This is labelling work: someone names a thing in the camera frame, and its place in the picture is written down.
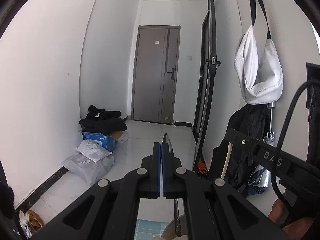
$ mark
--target door handle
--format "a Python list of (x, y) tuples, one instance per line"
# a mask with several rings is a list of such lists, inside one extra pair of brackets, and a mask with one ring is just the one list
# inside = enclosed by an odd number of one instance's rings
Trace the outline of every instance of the door handle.
[(172, 71), (171, 71), (171, 72), (167, 72), (167, 73), (171, 73), (171, 79), (172, 79), (172, 80), (174, 80), (174, 71), (175, 71), (175, 69), (172, 68)]

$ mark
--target black backpack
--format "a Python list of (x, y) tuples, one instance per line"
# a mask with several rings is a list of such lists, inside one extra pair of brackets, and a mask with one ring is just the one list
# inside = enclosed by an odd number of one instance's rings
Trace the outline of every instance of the black backpack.
[[(230, 118), (227, 129), (235, 129), (252, 138), (262, 140), (270, 128), (270, 110), (266, 105), (245, 105)], [(223, 139), (220, 145), (213, 149), (213, 157), (208, 180), (220, 178), (228, 151), (228, 142)], [(225, 181), (242, 192), (250, 175), (256, 168), (251, 158), (239, 148), (233, 147), (225, 174)]]

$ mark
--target open glass door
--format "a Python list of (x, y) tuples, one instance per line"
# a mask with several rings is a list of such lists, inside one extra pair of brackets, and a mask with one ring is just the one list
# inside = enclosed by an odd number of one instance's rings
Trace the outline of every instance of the open glass door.
[(217, 64), (220, 64), (216, 55), (216, 17), (214, 11), (214, 1), (208, 0), (208, 22), (207, 25), (209, 27), (209, 36), (208, 36), (208, 53), (205, 54), (205, 63), (204, 71), (203, 71), (203, 88), (199, 88), (198, 102), (201, 98), (204, 98), (204, 102), (200, 103), (200, 109), (197, 113), (198, 116), (195, 117), (197, 119), (197, 140), (196, 140), (196, 149), (195, 149), (195, 157), (194, 157), (194, 165), (193, 170), (196, 170), (196, 165), (198, 163), (199, 157), (202, 155), (202, 146), (204, 143), (205, 134), (207, 131), (208, 120), (211, 109), (212, 102), (212, 93), (213, 93), (213, 84), (214, 77), (216, 75)]

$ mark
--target white wall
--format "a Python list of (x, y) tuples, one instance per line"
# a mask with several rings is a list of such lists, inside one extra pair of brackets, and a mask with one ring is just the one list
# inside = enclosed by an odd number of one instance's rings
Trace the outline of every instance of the white wall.
[(94, 0), (28, 0), (0, 39), (1, 152), (15, 206), (74, 153)]
[[(139, 25), (175, 25), (180, 28), (177, 86), (173, 119), (193, 123), (199, 86), (201, 60), (201, 26), (207, 12), (207, 3), (187, 0), (143, 1), (138, 10)], [(137, 32), (133, 35), (131, 59), (134, 60)], [(128, 86), (128, 114), (131, 114), (132, 83)]]
[(138, 2), (96, 0), (81, 60), (82, 118), (90, 105), (127, 116), (129, 60)]
[[(212, 110), (206, 140), (204, 142), (203, 153), (207, 166), (211, 163), (213, 148), (220, 144), (224, 136), (230, 116), (239, 106), (243, 106), (239, 83), (233, 69), (233, 59), (236, 45), (241, 34), (244, 33), (251, 24), (249, 0), (214, 1), (217, 21), (217, 57), (218, 60), (221, 60), (221, 67), (218, 69), (215, 79)], [(319, 64), (320, 57), (310, 22), (293, 0), (263, 1), (267, 11), (270, 32), (279, 55), (284, 75), (283, 94), (280, 100), (276, 102), (276, 109), (273, 112), (273, 130), (277, 142), (292, 97), (297, 88), (307, 79), (306, 62)], [(257, 25), (254, 27), (254, 32), (257, 39), (258, 52), (261, 56), (267, 29), (263, 20), (262, 11), (258, 5), (257, 10)], [(233, 30), (232, 35), (228, 34), (225, 26), (221, 26), (222, 22), (227, 26), (232, 26), (230, 28), (230, 30)], [(230, 47), (224, 47), (228, 52), (223, 54), (222, 51), (219, 50), (222, 49), (225, 42), (229, 42)], [(229, 60), (232, 60), (232, 62), (229, 62), (230, 73), (222, 75), (222, 69), (226, 68), (223, 66), (225, 62), (224, 55), (227, 54), (229, 54)], [(219, 84), (220, 79), (222, 79), (225, 84)], [(223, 94), (220, 97), (217, 96), (217, 93), (222, 93), (222, 91), (224, 91)], [(217, 108), (220, 109), (220, 113), (215, 114), (215, 112), (218, 111), (216, 110)], [(283, 150), (303, 160), (307, 157), (308, 111), (306, 109), (306, 94), (301, 96), (295, 108)], [(273, 202), (276, 200), (276, 195), (270, 187), (264, 194), (250, 196), (248, 199), (264, 214), (268, 215)]]

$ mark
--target baseboard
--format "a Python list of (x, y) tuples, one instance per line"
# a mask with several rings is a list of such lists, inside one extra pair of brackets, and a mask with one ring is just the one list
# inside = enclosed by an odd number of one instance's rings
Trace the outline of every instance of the baseboard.
[(192, 123), (190, 122), (174, 122), (174, 125), (192, 127)]
[(16, 208), (16, 213), (19, 216), (19, 211), (22, 210), (23, 213), (27, 212), (54, 183), (58, 181), (64, 174), (68, 171), (67, 168), (62, 167), (57, 170), (50, 178), (48, 178), (44, 183), (42, 183), (38, 188), (34, 190), (19, 206)]

